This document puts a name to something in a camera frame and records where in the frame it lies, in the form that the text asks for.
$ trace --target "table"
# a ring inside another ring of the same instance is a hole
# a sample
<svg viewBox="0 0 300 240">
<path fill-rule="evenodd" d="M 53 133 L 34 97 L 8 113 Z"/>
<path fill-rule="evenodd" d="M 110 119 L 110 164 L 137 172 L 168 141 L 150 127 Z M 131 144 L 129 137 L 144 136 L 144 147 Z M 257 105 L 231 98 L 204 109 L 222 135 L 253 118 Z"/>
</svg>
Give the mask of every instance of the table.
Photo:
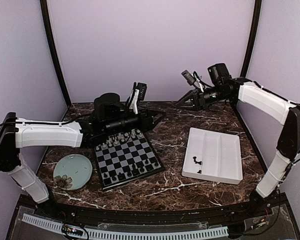
<svg viewBox="0 0 300 240">
<path fill-rule="evenodd" d="M 216 103 L 221 111 L 189 111 L 175 108 L 175 102 L 141 102 L 141 106 L 165 111 L 166 118 L 146 133 L 165 171 L 102 191 L 93 149 L 51 146 L 38 170 L 38 177 L 52 188 L 59 203 L 127 211 L 176 211 L 211 208 L 247 202 L 250 192 L 264 176 L 262 166 L 229 104 Z M 88 114 L 93 103 L 73 104 L 64 120 Z M 239 185 L 211 182 L 183 177 L 182 167 L 190 128 L 199 128 L 240 137 L 243 180 Z M 76 191 L 64 191 L 53 181 L 57 162 L 69 154 L 82 154 L 91 160 L 93 173 L 90 181 Z"/>
</svg>

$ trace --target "light green plate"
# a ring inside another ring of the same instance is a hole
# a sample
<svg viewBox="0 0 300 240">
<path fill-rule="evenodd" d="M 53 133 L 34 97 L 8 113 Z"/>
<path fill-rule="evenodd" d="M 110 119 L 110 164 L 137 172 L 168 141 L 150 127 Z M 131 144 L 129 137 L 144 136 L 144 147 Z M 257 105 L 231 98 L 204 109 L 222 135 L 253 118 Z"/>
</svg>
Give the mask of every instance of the light green plate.
<svg viewBox="0 0 300 240">
<path fill-rule="evenodd" d="M 80 154 L 71 154 L 56 164 L 53 180 L 59 188 L 73 191 L 82 188 L 89 181 L 91 174 L 90 160 Z"/>
</svg>

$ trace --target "dark marble tabletop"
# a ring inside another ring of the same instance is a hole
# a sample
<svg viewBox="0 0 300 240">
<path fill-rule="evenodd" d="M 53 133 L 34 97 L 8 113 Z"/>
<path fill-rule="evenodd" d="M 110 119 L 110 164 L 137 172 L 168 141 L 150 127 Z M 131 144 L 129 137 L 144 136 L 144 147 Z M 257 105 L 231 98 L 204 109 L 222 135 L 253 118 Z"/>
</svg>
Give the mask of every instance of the dark marble tabletop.
<svg viewBox="0 0 300 240">
<path fill-rule="evenodd" d="M 234 111 L 226 105 L 219 112 L 193 112 L 174 108 L 173 102 L 142 102 L 141 105 L 167 113 L 158 126 L 147 132 L 150 142 L 165 166 L 165 171 L 125 185 L 102 191 L 93 149 L 52 146 L 38 171 L 39 178 L 52 188 L 59 203 L 129 211 L 172 211 L 226 206 L 249 200 L 249 193 L 264 175 L 262 167 Z M 224 103 L 213 108 L 222 109 Z M 92 103 L 73 104 L 65 120 L 93 110 Z M 243 180 L 239 185 L 183 177 L 190 128 L 199 128 L 240 137 Z M 64 191 L 53 181 L 57 162 L 69 154 L 82 154 L 93 165 L 90 181 L 76 191 Z"/>
</svg>

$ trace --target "camera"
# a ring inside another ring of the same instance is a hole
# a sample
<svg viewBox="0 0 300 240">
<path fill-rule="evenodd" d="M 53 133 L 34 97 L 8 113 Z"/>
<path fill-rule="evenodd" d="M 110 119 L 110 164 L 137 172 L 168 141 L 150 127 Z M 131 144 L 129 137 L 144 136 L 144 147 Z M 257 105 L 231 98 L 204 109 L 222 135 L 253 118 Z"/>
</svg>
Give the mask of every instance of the camera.
<svg viewBox="0 0 300 240">
<path fill-rule="evenodd" d="M 224 63 L 217 63 L 208 67 L 208 73 L 214 87 L 207 85 L 199 78 L 195 79 L 187 70 L 182 72 L 188 84 L 195 86 L 195 89 L 187 92 L 177 102 L 177 108 L 193 111 L 205 110 L 209 105 L 223 100 L 229 100 L 232 105 L 236 105 L 240 85 L 251 82 L 244 77 L 232 78 Z M 196 82 L 201 85 L 201 88 L 196 86 Z"/>
</svg>

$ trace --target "white tray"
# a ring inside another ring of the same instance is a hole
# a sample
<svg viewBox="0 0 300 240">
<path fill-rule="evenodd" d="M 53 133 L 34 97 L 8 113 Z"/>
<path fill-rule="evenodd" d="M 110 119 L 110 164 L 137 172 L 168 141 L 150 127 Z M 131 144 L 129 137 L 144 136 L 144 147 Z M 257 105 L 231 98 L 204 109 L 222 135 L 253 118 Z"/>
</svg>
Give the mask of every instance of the white tray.
<svg viewBox="0 0 300 240">
<path fill-rule="evenodd" d="M 182 176 L 239 184 L 243 179 L 240 139 L 237 135 L 190 128 Z"/>
</svg>

